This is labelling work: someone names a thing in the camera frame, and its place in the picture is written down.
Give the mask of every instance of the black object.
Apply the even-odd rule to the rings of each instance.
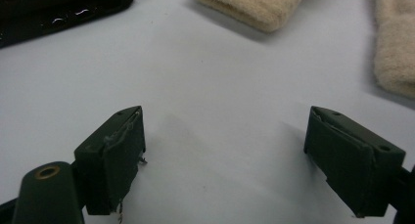
[[[73,164],[28,172],[19,197],[0,205],[0,224],[84,223],[85,205],[92,215],[116,212],[145,151],[141,107],[115,113],[75,150]]]
[[[405,151],[341,113],[312,107],[304,151],[357,217],[384,216],[415,223],[415,173],[402,168]]]
[[[133,0],[0,0],[0,48],[128,8]]]

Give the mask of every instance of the clip jaw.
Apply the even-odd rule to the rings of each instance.
[[[84,206],[91,215],[116,212],[145,152],[141,107],[117,112],[75,150],[73,164],[28,172],[19,197],[0,205],[0,224],[84,223]]]
[[[389,204],[398,213],[407,213],[408,208],[415,213],[415,199],[402,200],[415,193],[413,185],[409,188],[414,184],[414,173],[401,167],[405,151],[350,118],[312,107],[304,151],[356,217],[384,216]],[[401,189],[397,186],[407,188],[407,194],[398,194]],[[415,223],[413,220],[400,223]]]

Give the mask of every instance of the metal pin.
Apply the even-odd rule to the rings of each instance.
[[[119,224],[122,223],[122,200],[119,202],[119,218],[118,218]]]
[[[146,164],[147,163],[147,161],[146,161],[146,159],[144,157],[139,157],[138,158],[138,161],[141,162],[141,163],[143,163],[143,164]]]

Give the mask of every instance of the fuzzy beige cloth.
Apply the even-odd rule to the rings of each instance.
[[[376,0],[375,75],[396,94],[415,98],[415,0]]]
[[[283,26],[301,0],[199,0],[265,32]]]

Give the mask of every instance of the hole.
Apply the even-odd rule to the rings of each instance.
[[[384,145],[379,146],[379,148],[380,148],[381,150],[385,151],[385,152],[388,152],[388,151],[390,151],[390,150],[391,150],[391,148],[389,148],[389,147],[387,147],[387,146],[384,146]]]
[[[56,165],[46,166],[44,168],[37,170],[34,177],[38,180],[48,179],[58,174],[59,170],[61,170],[61,168]]]

